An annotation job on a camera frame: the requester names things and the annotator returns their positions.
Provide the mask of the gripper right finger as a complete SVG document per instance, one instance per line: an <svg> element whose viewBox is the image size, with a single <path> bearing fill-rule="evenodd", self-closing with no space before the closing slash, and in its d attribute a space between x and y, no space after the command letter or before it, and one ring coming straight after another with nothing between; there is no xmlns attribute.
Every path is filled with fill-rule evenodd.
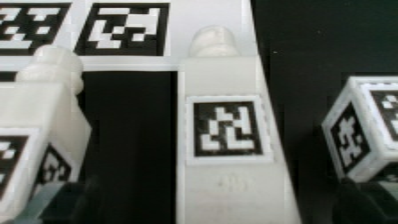
<svg viewBox="0 0 398 224"><path fill-rule="evenodd" d="M398 183L340 182L333 203L333 224L398 224Z"/></svg>

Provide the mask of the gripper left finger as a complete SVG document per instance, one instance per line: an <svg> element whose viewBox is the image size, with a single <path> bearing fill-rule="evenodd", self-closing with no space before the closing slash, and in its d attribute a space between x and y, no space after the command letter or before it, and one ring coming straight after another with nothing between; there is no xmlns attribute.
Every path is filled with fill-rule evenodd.
<svg viewBox="0 0 398 224"><path fill-rule="evenodd" d="M102 196L95 182L45 184L10 224L102 224Z"/></svg>

